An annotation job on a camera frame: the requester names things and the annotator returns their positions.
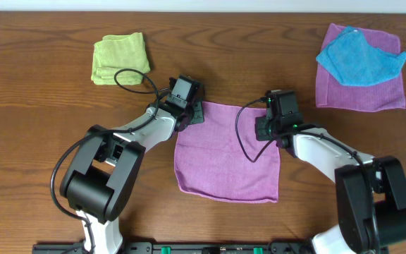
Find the purple microfiber cloth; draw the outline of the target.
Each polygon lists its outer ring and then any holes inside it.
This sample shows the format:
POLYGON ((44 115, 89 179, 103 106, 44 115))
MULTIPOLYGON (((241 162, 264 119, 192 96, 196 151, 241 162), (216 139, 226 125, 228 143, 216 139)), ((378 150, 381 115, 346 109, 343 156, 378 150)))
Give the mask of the purple microfiber cloth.
POLYGON ((174 172, 179 189, 222 202, 278 201, 281 158, 256 139, 254 120, 265 109, 203 102, 204 122, 179 133, 174 172))

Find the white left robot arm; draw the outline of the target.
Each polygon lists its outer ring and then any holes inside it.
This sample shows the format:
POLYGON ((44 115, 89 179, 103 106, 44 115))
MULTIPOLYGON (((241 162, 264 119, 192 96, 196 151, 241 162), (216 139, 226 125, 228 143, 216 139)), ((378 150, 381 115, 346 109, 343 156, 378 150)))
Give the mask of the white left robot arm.
POLYGON ((72 148, 76 151, 59 192, 85 230, 85 253, 117 253, 123 237, 118 217, 131 196, 144 155, 204 115, 201 83, 186 76, 171 78, 169 90, 137 119, 114 129, 91 127, 72 148))

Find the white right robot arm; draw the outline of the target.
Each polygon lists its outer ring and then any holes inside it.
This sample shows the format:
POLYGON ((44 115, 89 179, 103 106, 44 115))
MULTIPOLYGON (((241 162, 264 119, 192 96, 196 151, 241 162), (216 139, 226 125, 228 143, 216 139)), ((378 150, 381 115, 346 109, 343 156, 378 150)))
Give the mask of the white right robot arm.
POLYGON ((291 90, 270 90, 260 102, 266 114, 255 120, 256 139, 275 142, 336 187, 338 223, 313 236, 308 253, 387 253, 406 241, 406 176, 397 158, 359 152, 305 123, 291 90))

